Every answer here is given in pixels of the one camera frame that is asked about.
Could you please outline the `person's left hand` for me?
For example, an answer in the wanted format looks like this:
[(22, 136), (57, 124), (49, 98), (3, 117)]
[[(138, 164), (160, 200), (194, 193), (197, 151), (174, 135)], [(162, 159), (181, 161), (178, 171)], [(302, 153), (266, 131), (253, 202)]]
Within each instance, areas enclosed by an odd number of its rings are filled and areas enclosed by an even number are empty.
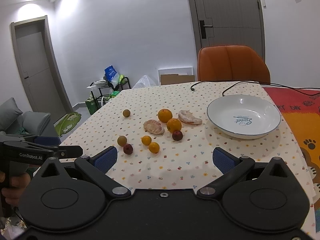
[(10, 177), (9, 186), (1, 189), (1, 195), (5, 198), (6, 203), (11, 206), (18, 206), (20, 197), (31, 181), (28, 173), (17, 177)]

